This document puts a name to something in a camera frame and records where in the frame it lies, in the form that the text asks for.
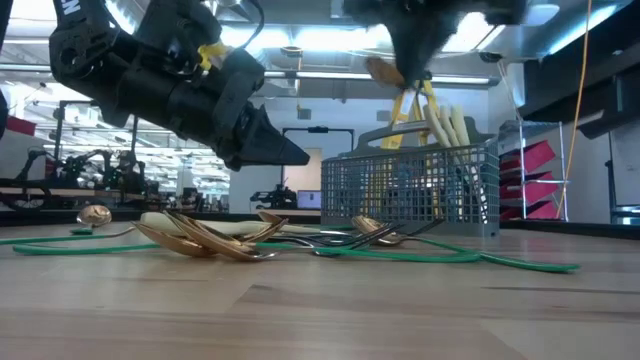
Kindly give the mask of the pale door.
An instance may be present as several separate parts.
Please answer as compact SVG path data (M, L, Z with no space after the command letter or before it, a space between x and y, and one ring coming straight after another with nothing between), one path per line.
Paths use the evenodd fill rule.
M321 189L322 149L306 148L305 151L310 157L307 165L284 167L284 184L294 192Z

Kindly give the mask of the brownish gold spoon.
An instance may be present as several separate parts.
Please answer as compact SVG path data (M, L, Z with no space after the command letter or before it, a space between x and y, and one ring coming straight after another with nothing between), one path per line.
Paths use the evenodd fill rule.
M372 79L379 85L405 89L405 80L396 67L380 57L369 56L364 66Z

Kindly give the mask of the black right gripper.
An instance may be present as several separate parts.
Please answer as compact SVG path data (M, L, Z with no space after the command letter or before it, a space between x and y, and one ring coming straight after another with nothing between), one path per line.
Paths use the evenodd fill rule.
M343 13L356 23L383 25L390 35L404 34L393 38L402 89L413 87L424 75L446 35L456 32L465 14L479 12L491 25L517 25L526 7L527 0L343 0L342 4ZM428 33L413 33L420 29Z

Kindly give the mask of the laptop screen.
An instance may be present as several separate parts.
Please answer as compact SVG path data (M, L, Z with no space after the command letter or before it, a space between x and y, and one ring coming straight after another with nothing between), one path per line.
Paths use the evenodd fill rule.
M299 190L297 192L297 207L303 210L320 210L322 207L321 191Z

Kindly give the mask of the distant robot workstation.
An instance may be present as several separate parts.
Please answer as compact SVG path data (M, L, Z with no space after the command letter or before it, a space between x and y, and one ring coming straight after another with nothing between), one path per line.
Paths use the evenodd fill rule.
M135 150L72 145L55 157L32 147L19 170L0 171L0 207L20 213L110 208L217 210L230 171L203 148Z

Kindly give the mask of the long fluorescent ceiling light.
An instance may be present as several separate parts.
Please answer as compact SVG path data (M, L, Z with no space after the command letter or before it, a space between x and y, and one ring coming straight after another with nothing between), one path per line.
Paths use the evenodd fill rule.
M366 73L344 73L344 72L307 72L307 71L266 71L264 76L267 79L324 79L324 80L354 80L369 81L372 76ZM431 76L429 80L433 83L442 84L464 84L464 85L488 85L490 78L484 77L459 77L459 76Z

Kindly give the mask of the yellow step ladder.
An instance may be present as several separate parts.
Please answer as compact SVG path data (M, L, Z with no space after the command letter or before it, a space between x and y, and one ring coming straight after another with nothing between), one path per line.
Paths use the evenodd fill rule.
M403 124L425 124L427 128L418 133L421 147L428 145L428 137L435 133L440 110L430 81L420 81L415 90L406 90L398 95L391 111L390 127ZM441 191L444 185L446 158L440 148L403 162L400 158L384 160L373 167L374 173L368 185L368 204L374 206L375 214L399 207L406 218L420 214L441 219Z

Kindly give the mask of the black framed panel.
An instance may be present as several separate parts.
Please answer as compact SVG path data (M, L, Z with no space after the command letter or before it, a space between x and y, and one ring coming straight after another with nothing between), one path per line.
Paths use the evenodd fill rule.
M611 131L609 150L610 221L640 227L640 121Z

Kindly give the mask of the white metal shelf rack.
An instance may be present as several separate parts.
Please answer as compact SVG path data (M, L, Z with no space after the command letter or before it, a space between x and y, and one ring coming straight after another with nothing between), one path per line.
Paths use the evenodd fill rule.
M552 172L553 177L560 182L559 188L540 201L551 201L555 204L557 208L557 218L550 220L568 221L567 186L569 181L566 177L567 153L564 144L564 126L562 123L518 120L508 120L504 122L499 128L498 134L499 159L500 156L506 152L514 149L522 150L525 146L543 140L548 141L555 152L555 158L529 174L547 171ZM500 171L500 181L505 178L520 176L521 183L524 183L525 176L529 174L525 173L524 168L509 172ZM500 197L500 209L503 206L519 206L523 208L523 215L526 215L526 208L531 205L527 204L525 195L522 195L521 200L506 200Z

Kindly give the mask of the pile of gold spoons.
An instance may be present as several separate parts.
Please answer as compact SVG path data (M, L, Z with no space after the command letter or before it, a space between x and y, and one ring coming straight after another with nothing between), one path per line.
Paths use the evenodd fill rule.
M300 238L286 237L284 242L244 242L236 241L231 236L217 230L209 230L204 225L197 225L193 219L182 215L167 213L169 219L185 234L187 239L215 253L225 255L238 261L261 261L276 256L276 253L265 253L265 250L303 251L324 257L360 256L383 258L421 263L470 263L480 260L477 253L462 251L446 256L424 256L407 253L389 253L365 250L364 246L372 242L372 237L357 240L349 246L319 247Z

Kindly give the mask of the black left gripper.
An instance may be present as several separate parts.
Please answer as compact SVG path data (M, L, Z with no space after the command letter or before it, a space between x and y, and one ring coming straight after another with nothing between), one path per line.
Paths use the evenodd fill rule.
M176 86L167 103L167 128L211 147L233 171L245 166L303 166L310 156L270 122L264 105L248 98L262 85L264 67L243 49L219 69Z

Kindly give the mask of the red storage bin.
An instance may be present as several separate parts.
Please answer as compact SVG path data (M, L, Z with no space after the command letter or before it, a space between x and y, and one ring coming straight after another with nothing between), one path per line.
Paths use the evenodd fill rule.
M522 150L514 149L500 156L500 171L509 172L524 168L525 173L545 165L555 158L555 152L547 140L543 140L528 146Z
M526 175L524 183L521 183L520 176L501 180L499 194L506 200L521 200L525 195L527 204L531 205L554 193L559 184L551 171L539 172Z
M500 220L550 220L557 218L557 208L551 201L539 201L526 208L526 215L523 215L523 208L519 206L503 206L500 209Z

